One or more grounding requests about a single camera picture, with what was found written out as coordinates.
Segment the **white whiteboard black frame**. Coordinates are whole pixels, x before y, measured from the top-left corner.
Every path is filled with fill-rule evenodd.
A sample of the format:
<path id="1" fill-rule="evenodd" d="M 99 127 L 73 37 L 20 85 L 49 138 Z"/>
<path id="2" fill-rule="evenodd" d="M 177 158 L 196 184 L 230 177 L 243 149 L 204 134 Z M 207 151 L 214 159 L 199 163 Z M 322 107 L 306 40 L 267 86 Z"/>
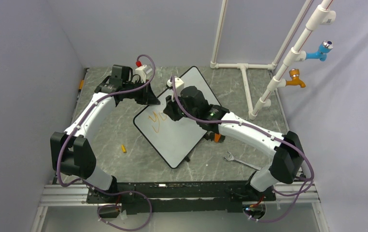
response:
<path id="1" fill-rule="evenodd" d="M 160 105 L 145 107 L 133 118 L 133 124 L 167 165 L 175 169 L 203 138 L 206 131 L 192 119 L 172 121 L 163 113 L 166 97 L 172 93 L 171 89 L 165 88 L 157 96 Z"/>

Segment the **yellow marker cap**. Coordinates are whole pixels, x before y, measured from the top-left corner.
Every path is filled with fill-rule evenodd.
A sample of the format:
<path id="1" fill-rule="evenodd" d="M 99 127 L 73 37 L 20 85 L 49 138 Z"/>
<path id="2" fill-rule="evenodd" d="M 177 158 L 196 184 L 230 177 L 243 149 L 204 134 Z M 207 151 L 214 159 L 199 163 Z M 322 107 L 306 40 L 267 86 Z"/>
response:
<path id="1" fill-rule="evenodd" d="M 126 148 L 125 148 L 125 146 L 124 146 L 124 145 L 121 145 L 121 149 L 122 149 L 122 152 L 123 152 L 123 153 L 127 153 L 127 150 L 126 150 Z"/>

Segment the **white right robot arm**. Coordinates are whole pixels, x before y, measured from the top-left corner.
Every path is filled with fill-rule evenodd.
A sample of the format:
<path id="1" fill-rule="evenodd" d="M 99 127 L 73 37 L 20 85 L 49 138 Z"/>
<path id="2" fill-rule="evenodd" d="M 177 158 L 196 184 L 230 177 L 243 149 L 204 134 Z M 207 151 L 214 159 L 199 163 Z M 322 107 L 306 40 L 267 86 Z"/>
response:
<path id="1" fill-rule="evenodd" d="M 163 112 L 173 121 L 190 118 L 203 130 L 239 140 L 270 159 L 270 164 L 250 176 L 245 188 L 248 199 L 258 200 L 265 190 L 279 182 L 293 183 L 304 161 L 303 148 L 296 133 L 282 134 L 243 121 L 228 109 L 210 104 L 195 86 L 184 88 L 178 97 L 168 95 L 165 100 Z"/>

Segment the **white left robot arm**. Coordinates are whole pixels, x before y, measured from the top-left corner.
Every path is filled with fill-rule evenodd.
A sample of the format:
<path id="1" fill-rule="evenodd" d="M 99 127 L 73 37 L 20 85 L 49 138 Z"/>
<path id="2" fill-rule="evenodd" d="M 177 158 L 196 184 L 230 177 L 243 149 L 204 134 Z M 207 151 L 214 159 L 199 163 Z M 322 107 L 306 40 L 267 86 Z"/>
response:
<path id="1" fill-rule="evenodd" d="M 54 132 L 50 138 L 52 166 L 57 176 L 73 175 L 99 191 L 106 203 L 117 199 L 116 177 L 97 165 L 89 143 L 105 118 L 124 99 L 141 105 L 159 105 L 151 89 L 150 80 L 155 69 L 137 62 L 133 70 L 128 66 L 113 65 L 112 72 L 95 88 L 94 94 L 79 117 L 64 132 Z"/>

